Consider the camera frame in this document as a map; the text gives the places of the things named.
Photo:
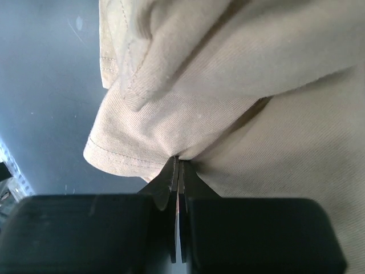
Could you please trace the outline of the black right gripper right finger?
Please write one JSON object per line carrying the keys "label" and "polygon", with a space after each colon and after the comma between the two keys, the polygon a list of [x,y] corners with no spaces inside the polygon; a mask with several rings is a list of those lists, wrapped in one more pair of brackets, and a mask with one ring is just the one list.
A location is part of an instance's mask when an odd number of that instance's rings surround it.
{"label": "black right gripper right finger", "polygon": [[223,198],[187,161],[178,175],[181,259],[188,273],[344,273],[325,210],[306,198]]}

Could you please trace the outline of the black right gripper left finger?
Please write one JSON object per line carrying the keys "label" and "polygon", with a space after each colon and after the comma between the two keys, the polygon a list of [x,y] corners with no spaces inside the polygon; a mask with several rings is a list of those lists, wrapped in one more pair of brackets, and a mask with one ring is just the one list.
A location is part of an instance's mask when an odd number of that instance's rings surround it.
{"label": "black right gripper left finger", "polygon": [[2,273],[166,273],[176,262],[177,158],[135,194],[22,199],[1,230]]}

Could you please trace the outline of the beige t shirt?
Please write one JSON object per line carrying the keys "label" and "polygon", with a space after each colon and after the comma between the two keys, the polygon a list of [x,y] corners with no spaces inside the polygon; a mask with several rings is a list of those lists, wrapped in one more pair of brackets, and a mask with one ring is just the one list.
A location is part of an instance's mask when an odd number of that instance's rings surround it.
{"label": "beige t shirt", "polygon": [[364,2],[100,1],[107,93],[83,156],[222,196],[304,197],[364,272]]}

